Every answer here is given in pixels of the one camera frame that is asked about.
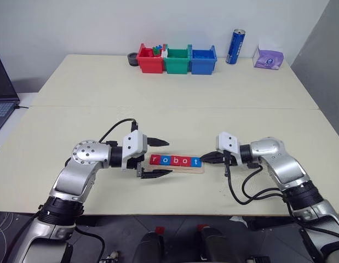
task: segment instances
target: blue bin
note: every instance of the blue bin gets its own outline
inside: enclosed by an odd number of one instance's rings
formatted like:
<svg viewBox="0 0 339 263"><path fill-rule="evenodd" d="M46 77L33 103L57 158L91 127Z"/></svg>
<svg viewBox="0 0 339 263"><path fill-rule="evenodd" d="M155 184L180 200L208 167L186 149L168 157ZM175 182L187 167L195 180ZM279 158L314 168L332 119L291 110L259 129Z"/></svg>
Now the blue bin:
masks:
<svg viewBox="0 0 339 263"><path fill-rule="evenodd" d="M209 50L192 49L192 45L189 49L191 74L211 75L217 61L214 45Z"/></svg>

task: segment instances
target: laptop screen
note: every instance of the laptop screen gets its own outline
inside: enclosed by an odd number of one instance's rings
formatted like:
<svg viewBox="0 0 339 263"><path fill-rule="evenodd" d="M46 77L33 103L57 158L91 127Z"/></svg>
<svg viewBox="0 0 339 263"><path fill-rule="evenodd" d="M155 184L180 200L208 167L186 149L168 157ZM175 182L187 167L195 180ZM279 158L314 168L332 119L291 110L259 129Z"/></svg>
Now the laptop screen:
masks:
<svg viewBox="0 0 339 263"><path fill-rule="evenodd" d="M18 99L17 93L11 84L9 76L0 61L0 99Z"/></svg>

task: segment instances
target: laptop keyboard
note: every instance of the laptop keyboard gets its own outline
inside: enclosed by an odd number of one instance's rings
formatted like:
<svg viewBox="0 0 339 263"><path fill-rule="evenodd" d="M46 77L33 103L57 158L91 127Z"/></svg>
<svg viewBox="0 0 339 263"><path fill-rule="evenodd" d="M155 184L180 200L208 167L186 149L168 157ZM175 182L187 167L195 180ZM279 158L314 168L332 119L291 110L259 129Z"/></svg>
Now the laptop keyboard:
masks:
<svg viewBox="0 0 339 263"><path fill-rule="evenodd" d="M4 117L13 105L13 102L0 103L0 117Z"/></svg>

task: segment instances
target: white table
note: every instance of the white table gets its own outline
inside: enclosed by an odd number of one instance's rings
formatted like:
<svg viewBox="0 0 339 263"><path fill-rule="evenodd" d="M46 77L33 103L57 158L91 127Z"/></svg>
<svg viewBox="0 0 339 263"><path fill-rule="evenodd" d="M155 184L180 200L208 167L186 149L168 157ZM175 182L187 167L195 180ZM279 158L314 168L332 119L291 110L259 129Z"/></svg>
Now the white table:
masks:
<svg viewBox="0 0 339 263"><path fill-rule="evenodd" d="M30 108L0 150L0 210L35 212L48 197L75 144L98 140L116 121L135 117L148 136L168 147L154 152L202 155L215 149L215 136L229 131L243 144L275 136L300 161L321 194L339 212L339 137L319 110L248 108L49 107ZM118 140L130 124L114 130ZM286 215L278 198L242 206L234 201L222 165L206 165L204 174L169 174L139 179L135 171L101 170L86 214L239 214ZM232 168L237 192L251 172ZM249 185L251 193L274 186L266 172Z"/></svg>
<svg viewBox="0 0 339 263"><path fill-rule="evenodd" d="M20 106L30 107L32 100L38 93L18 93L20 98ZM7 137L15 129L15 127L21 121L23 115L26 113L27 108L19 108L14 110L8 120L5 122L3 127L0 129L0 147L4 144Z"/></svg>
<svg viewBox="0 0 339 263"><path fill-rule="evenodd" d="M286 61L280 70L229 65L219 58L211 76L144 74L126 56L68 55L34 106L318 108Z"/></svg>

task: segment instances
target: laptop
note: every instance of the laptop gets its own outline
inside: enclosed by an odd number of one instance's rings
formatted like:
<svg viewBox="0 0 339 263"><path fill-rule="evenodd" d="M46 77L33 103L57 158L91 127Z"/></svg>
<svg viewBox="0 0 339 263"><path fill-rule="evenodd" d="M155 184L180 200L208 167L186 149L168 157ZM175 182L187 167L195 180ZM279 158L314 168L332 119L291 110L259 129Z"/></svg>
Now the laptop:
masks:
<svg viewBox="0 0 339 263"><path fill-rule="evenodd" d="M15 106L19 103L20 99L0 60L0 128L15 110Z"/></svg>

